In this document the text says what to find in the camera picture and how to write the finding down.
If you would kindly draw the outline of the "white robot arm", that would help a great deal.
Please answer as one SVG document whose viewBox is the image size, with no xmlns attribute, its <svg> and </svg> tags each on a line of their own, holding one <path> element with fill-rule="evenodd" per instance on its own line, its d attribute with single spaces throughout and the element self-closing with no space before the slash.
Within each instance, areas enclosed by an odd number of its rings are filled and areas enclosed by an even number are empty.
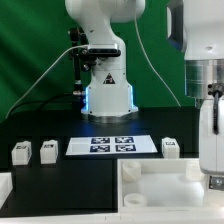
<svg viewBox="0 0 224 224">
<path fill-rule="evenodd" d="M 140 17 L 145 0 L 65 0 L 65 7 L 88 41 L 82 55 L 91 83 L 82 114 L 106 121 L 136 112 L 125 43 L 111 25 Z M 185 94 L 199 103 L 201 171 L 224 175 L 224 0 L 171 0 L 167 38 L 185 53 Z"/>
</svg>

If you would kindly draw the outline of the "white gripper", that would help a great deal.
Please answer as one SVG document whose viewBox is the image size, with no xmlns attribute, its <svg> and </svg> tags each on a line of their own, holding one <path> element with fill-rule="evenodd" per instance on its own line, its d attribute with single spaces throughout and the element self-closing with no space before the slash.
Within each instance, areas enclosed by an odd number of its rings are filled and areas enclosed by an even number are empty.
<svg viewBox="0 0 224 224">
<path fill-rule="evenodd" d="M 218 133 L 213 133 L 213 100 L 205 100 L 199 118 L 199 164 L 210 175 L 224 175 L 224 100 L 218 103 Z"/>
</svg>

